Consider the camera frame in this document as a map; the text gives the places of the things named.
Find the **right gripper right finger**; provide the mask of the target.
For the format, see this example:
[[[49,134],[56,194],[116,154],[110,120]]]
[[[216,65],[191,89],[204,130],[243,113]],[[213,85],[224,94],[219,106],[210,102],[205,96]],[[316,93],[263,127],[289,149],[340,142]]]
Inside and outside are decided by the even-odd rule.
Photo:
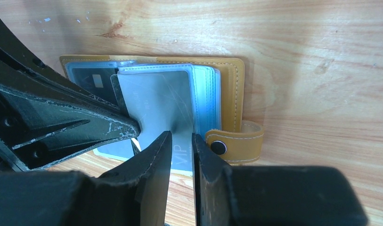
[[[347,178],[326,166],[231,166],[192,135],[198,226],[366,226]]]

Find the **yellow leather card holder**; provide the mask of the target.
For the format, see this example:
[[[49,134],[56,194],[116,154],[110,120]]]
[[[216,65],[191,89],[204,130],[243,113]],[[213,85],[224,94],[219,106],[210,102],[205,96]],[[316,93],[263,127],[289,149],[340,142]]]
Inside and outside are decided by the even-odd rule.
[[[244,101],[244,62],[239,58],[205,56],[129,56],[129,55],[62,55],[60,63],[109,60],[136,60],[141,63],[197,64],[212,66],[221,75],[221,129],[205,134],[209,146],[223,143],[226,151],[220,158],[229,164],[243,164],[259,159],[264,128],[242,119]]]

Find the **black VIP card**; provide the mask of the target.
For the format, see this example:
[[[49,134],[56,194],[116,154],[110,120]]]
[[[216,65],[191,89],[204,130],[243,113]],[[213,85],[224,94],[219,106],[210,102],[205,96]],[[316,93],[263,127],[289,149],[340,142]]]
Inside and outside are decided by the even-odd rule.
[[[117,70],[114,68],[72,68],[69,79],[91,94],[117,105],[114,89],[110,80]]]
[[[191,176],[194,119],[188,72],[113,74],[111,82],[120,109],[141,129],[136,146],[144,150],[162,132],[170,131],[171,172]]]

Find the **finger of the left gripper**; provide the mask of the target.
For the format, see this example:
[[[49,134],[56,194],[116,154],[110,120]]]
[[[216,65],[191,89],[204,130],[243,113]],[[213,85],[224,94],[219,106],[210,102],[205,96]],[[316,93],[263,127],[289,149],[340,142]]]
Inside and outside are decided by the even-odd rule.
[[[0,19],[0,170],[45,169],[139,134],[135,120],[44,64]]]

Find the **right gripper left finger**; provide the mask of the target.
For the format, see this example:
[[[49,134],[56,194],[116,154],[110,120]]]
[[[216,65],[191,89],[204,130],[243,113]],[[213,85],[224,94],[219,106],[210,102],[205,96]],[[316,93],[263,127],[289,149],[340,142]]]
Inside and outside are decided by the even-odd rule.
[[[100,177],[80,171],[0,172],[0,226],[163,225],[172,134]]]

